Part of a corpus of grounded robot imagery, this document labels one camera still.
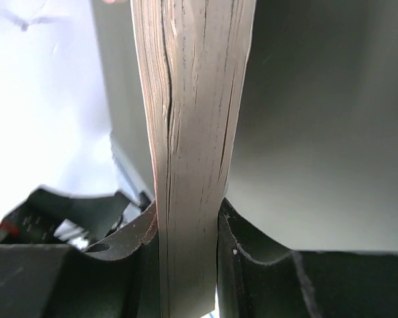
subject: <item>white wall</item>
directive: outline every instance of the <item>white wall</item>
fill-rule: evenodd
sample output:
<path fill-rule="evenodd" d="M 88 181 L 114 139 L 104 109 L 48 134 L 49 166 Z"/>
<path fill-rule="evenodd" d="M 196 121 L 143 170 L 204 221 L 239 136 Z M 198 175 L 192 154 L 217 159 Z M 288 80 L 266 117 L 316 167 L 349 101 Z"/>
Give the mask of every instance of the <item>white wall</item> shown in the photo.
<path fill-rule="evenodd" d="M 117 188 L 111 130 L 88 0 L 0 0 L 29 19 L 0 17 L 0 218 L 35 187 L 78 194 Z"/>

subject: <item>book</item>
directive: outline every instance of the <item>book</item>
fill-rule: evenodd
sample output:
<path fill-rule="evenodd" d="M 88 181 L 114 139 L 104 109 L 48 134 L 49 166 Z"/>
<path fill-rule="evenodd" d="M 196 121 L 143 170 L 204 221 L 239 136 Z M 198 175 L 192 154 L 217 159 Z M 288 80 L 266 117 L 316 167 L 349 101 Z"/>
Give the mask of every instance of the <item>book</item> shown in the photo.
<path fill-rule="evenodd" d="M 214 308 L 254 0 L 132 0 L 159 225 L 163 317 Z"/>

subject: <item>gray wall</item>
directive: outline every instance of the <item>gray wall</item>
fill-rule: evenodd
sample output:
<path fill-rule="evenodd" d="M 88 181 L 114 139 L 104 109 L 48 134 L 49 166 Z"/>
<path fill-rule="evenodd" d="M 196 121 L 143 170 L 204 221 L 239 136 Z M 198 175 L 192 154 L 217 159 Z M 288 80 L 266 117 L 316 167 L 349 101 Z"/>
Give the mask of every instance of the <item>gray wall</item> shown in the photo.
<path fill-rule="evenodd" d="M 153 194 L 153 172 L 130 1 L 92 0 L 112 121 L 114 153 L 138 190 Z"/>
<path fill-rule="evenodd" d="M 258 0 L 228 198 L 291 248 L 398 250 L 398 0 Z"/>

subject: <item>black device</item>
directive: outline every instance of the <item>black device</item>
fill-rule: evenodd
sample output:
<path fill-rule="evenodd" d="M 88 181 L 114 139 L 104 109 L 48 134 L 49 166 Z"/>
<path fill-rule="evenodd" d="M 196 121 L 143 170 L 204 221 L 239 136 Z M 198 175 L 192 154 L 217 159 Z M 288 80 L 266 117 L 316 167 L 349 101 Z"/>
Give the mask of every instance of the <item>black device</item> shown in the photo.
<path fill-rule="evenodd" d="M 50 232 L 35 228 L 36 217 L 42 215 L 38 223 L 44 230 L 55 219 L 56 207 L 72 207 L 81 215 L 78 204 L 95 209 L 93 202 L 100 202 L 102 211 L 119 206 L 103 198 L 76 203 L 40 195 L 46 196 L 28 198 L 17 209 L 19 221 L 9 217 L 0 231 L 38 241 Z M 13 225 L 27 217 L 16 232 Z M 29 224 L 34 235 L 19 236 L 30 233 Z M 218 231 L 220 317 L 398 318 L 398 253 L 290 250 L 247 222 L 227 200 Z M 154 203 L 83 252 L 69 244 L 0 244 L 0 318 L 160 316 Z"/>
<path fill-rule="evenodd" d="M 40 187 L 3 218 L 0 244 L 63 244 L 54 234 L 66 220 L 97 242 L 117 230 L 130 203 L 144 211 L 144 200 L 136 204 L 120 191 L 107 197 L 66 197 Z"/>

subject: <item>black plastic part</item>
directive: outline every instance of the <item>black plastic part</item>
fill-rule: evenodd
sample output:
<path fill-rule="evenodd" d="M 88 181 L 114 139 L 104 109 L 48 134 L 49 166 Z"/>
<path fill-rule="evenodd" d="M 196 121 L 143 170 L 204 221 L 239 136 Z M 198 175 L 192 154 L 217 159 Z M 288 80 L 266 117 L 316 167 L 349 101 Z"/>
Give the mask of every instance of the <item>black plastic part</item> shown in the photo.
<path fill-rule="evenodd" d="M 0 245 L 0 318 L 160 317 L 158 245 L 154 205 L 85 254 Z"/>
<path fill-rule="evenodd" d="M 6 230 L 15 243 L 50 244 L 63 220 L 39 211 L 26 201 L 2 220 L 0 229 Z"/>
<path fill-rule="evenodd" d="M 298 252 L 224 200 L 218 297 L 223 318 L 398 318 L 398 254 Z M 155 204 L 82 253 L 0 245 L 0 318 L 158 318 Z"/>
<path fill-rule="evenodd" d="M 32 192 L 24 205 L 59 220 L 68 219 L 101 240 L 109 232 L 131 200 L 118 191 L 108 197 L 66 197 L 48 189 Z"/>
<path fill-rule="evenodd" d="M 293 251 L 219 216 L 220 317 L 398 318 L 398 254 Z"/>
<path fill-rule="evenodd" d="M 139 200 L 139 208 L 141 212 L 144 212 L 144 210 L 146 210 L 146 208 L 152 203 L 151 199 L 144 191 L 140 192 Z"/>

